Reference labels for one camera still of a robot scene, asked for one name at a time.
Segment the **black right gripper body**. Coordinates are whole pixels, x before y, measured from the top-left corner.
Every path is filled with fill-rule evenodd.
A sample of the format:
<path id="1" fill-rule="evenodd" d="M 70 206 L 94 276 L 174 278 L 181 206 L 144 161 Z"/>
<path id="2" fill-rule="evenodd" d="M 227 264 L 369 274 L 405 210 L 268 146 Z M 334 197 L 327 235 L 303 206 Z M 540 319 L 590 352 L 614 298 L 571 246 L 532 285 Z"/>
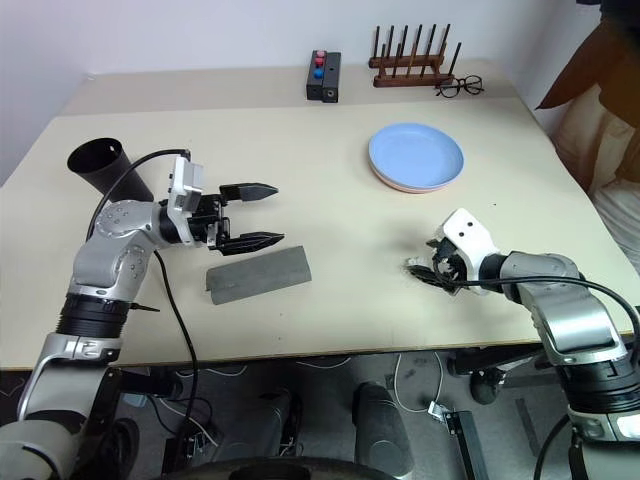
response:
<path id="1" fill-rule="evenodd" d="M 436 248 L 432 256 L 431 284 L 455 296 L 460 290 L 469 290 L 466 285 L 467 267 L 457 249 Z"/>

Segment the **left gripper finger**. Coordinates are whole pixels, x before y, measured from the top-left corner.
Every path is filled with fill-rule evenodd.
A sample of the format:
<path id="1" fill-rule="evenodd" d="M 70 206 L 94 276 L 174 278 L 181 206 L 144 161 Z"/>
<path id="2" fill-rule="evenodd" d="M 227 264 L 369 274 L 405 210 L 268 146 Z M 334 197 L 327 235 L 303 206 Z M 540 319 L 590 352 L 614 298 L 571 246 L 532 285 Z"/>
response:
<path id="1" fill-rule="evenodd" d="M 253 253 L 273 246 L 285 238 L 284 234 L 273 232 L 252 232 L 236 238 L 223 237 L 216 241 L 215 251 L 223 256 Z"/>
<path id="2" fill-rule="evenodd" d="M 249 182 L 221 185 L 219 192 L 226 202 L 252 202 L 275 195 L 279 192 L 279 189 L 264 183 Z"/>

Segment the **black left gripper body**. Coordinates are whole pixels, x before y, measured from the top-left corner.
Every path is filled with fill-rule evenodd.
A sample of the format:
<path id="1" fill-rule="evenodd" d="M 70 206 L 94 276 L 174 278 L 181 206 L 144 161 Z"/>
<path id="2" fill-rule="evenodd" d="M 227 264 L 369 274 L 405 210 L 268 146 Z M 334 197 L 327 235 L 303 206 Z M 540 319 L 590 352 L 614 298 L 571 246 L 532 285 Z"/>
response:
<path id="1" fill-rule="evenodd" d="M 224 214 L 226 205 L 221 194 L 203 195 L 188 219 L 193 239 L 210 250 L 224 250 L 231 240 L 230 220 Z"/>

